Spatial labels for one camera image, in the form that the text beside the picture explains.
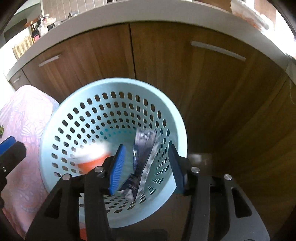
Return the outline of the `red white paper cup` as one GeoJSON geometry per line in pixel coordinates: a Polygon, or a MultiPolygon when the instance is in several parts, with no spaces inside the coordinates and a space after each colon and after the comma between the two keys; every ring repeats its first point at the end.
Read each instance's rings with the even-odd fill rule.
{"type": "Polygon", "coordinates": [[[86,174],[95,167],[102,166],[104,160],[111,155],[111,143],[96,142],[80,147],[68,160],[86,174]]]}

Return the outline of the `dark blue snack wrapper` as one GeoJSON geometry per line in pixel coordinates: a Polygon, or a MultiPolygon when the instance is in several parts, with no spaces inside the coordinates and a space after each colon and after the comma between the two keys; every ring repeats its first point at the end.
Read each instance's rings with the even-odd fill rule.
{"type": "Polygon", "coordinates": [[[144,192],[151,166],[161,141],[157,130],[138,128],[133,143],[133,173],[125,180],[119,192],[128,200],[136,201],[144,192]]]}

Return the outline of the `light blue perforated trash basket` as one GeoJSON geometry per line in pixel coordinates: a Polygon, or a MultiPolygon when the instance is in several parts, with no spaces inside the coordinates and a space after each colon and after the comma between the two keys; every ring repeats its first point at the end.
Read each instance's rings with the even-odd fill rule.
{"type": "Polygon", "coordinates": [[[111,228],[140,222],[174,193],[169,146],[187,156],[185,124],[174,103],[157,88],[138,80],[108,78],[88,84],[66,98],[53,113],[40,144],[40,172],[47,191],[65,174],[83,175],[78,154],[88,145],[108,142],[111,154],[126,148],[121,181],[133,172],[132,146],[138,128],[156,130],[160,146],[141,195],[134,201],[120,193],[104,198],[111,228]]]}

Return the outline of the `white kitchen countertop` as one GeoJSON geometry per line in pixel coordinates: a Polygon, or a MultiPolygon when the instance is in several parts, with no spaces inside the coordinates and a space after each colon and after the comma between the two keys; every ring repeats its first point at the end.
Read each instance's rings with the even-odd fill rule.
{"type": "Polygon", "coordinates": [[[209,4],[190,1],[119,1],[92,9],[66,20],[30,47],[16,63],[1,53],[1,76],[8,81],[25,64],[50,47],[80,33],[109,25],[161,21],[209,28],[254,47],[295,80],[295,61],[247,21],[209,4]]]}

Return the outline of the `pink floral tablecloth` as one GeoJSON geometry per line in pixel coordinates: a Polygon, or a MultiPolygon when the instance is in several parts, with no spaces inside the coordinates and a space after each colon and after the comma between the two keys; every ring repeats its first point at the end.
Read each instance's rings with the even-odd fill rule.
{"type": "Polygon", "coordinates": [[[25,85],[1,109],[1,218],[16,238],[25,238],[48,196],[41,178],[41,137],[58,102],[25,85]]]}

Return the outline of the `beige woven basket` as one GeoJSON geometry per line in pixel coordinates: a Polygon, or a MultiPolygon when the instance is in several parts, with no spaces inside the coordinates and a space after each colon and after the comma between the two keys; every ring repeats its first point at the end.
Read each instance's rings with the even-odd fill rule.
{"type": "Polygon", "coordinates": [[[27,36],[20,44],[13,47],[13,53],[17,60],[33,45],[32,37],[27,36]]]}

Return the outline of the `dark soy sauce bottle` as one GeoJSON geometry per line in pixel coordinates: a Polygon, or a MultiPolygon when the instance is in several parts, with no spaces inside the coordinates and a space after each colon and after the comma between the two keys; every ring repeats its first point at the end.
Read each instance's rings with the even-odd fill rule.
{"type": "Polygon", "coordinates": [[[39,31],[35,28],[33,22],[30,24],[30,29],[31,29],[31,38],[33,43],[37,42],[40,38],[39,31]]]}

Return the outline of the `left wooden cabinet door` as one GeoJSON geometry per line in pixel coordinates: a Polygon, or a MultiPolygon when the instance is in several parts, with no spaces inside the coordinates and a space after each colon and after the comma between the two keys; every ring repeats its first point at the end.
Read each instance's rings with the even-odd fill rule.
{"type": "Polygon", "coordinates": [[[58,102],[100,79],[135,78],[130,25],[104,27],[67,39],[22,70],[32,86],[58,102]]]}

